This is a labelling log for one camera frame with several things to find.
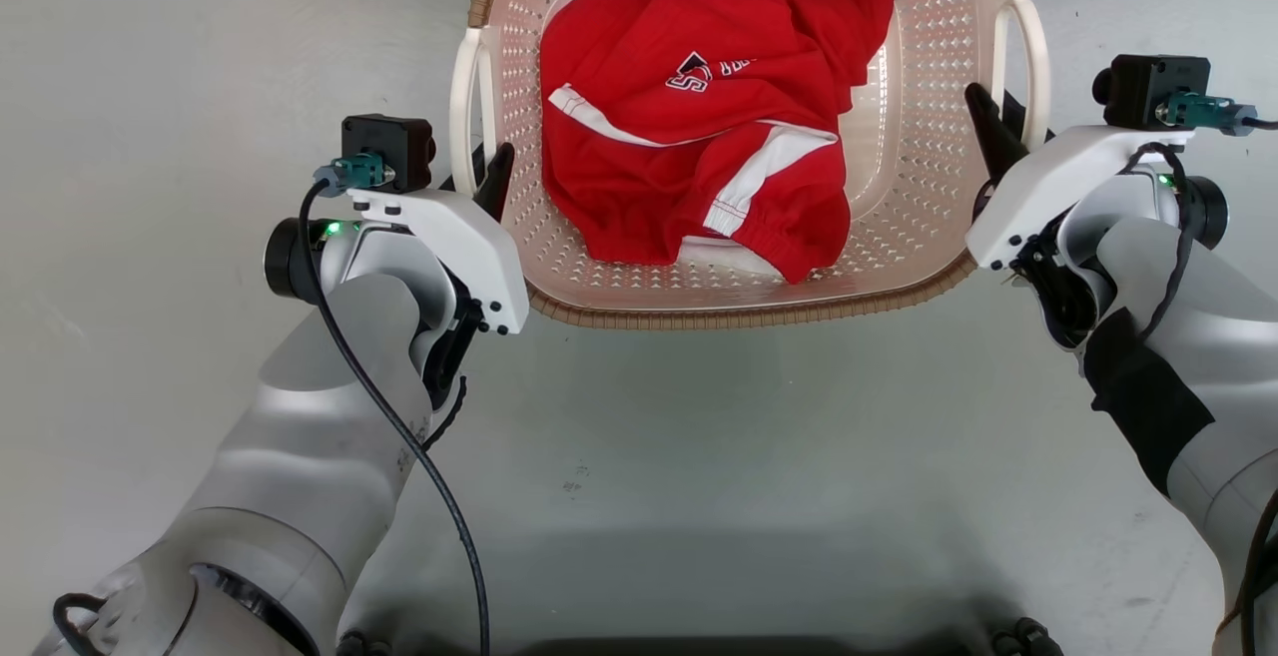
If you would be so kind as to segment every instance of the basket rim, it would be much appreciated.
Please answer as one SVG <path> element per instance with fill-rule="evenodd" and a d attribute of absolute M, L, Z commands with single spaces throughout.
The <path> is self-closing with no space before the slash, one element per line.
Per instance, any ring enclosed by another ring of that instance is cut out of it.
<path fill-rule="evenodd" d="M 493 0 L 470 0 L 468 26 L 472 29 L 488 26 L 492 3 Z M 573 326 L 630 331 L 698 331 L 820 322 L 914 307 L 953 289 L 975 269 L 976 261 L 973 261 L 971 254 L 964 249 L 955 261 L 927 280 L 900 289 L 808 304 L 707 312 L 590 309 L 560 302 L 532 281 L 525 280 L 525 283 L 528 299 L 534 309 L 547 315 L 548 318 Z"/>

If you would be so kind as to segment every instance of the white handle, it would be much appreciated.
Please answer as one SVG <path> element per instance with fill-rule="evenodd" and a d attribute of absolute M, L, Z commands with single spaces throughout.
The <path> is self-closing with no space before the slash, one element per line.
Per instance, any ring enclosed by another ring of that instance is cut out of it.
<path fill-rule="evenodd" d="M 474 197 L 475 170 L 470 153 L 470 120 L 475 74 L 479 74 L 479 119 L 483 123 L 484 164 L 497 156 L 497 120 L 492 92 L 492 55 L 483 29 L 466 29 L 452 69 L 452 97 L 449 105 L 449 151 L 452 157 L 452 184 L 459 194 Z"/>
<path fill-rule="evenodd" d="M 989 96 L 1002 109 L 1007 78 L 1007 20 L 1016 15 L 1025 37 L 1025 56 L 1029 61 L 1030 93 L 1025 98 L 1025 133 L 1021 142 L 1033 152 L 1047 138 L 1052 115 L 1052 64 L 1047 54 L 1047 35 L 1031 0 L 1003 0 L 994 22 L 994 69 Z"/>

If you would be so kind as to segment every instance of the laundry basket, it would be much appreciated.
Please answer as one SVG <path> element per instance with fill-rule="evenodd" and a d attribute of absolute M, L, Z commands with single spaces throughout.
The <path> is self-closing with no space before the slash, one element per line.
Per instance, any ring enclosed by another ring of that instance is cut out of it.
<path fill-rule="evenodd" d="M 1025 142 L 1042 144 L 1051 83 L 1030 0 L 896 0 L 887 42 L 840 120 L 852 229 L 838 262 L 803 284 L 680 261 L 653 267 L 592 260 L 541 182 L 538 47 L 571 0 L 473 0 L 452 83 L 450 150 L 459 191 L 474 191 L 472 95 L 479 79 L 486 159 L 515 147 L 504 226 L 519 246 L 534 308 L 603 329 L 728 329 L 831 320 L 918 304 L 971 272 L 964 247 L 988 175 L 964 88 L 1003 93 L 1016 15 L 1029 60 Z"/>

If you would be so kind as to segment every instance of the gray floor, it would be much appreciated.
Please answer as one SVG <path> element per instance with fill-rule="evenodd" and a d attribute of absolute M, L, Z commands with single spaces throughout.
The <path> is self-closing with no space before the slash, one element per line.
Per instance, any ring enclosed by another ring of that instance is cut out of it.
<path fill-rule="evenodd" d="M 1274 0 L 1036 0 L 1054 123 L 1117 52 L 1201 54 L 1278 114 Z M 442 127 L 468 0 L 0 0 L 0 633 L 158 536 L 304 313 L 270 228 L 346 114 Z M 446 165 L 446 155 L 436 161 Z M 1278 137 L 1201 136 L 1223 252 L 1278 289 Z M 486 339 L 438 457 L 495 639 L 833 636 L 861 650 L 1022 610 L 1070 653 L 1205 653 L 1218 570 L 1146 485 L 1028 293 L 978 276 L 891 315 Z M 350 611 L 473 644 L 420 474 Z"/>

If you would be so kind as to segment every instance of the red garment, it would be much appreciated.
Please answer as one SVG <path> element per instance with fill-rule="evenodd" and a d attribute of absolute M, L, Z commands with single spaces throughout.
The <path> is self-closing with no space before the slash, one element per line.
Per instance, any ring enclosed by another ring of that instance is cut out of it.
<path fill-rule="evenodd" d="M 542 179 L 602 261 L 728 237 L 791 283 L 851 216 L 838 115 L 893 0 L 574 0 L 542 40 Z"/>

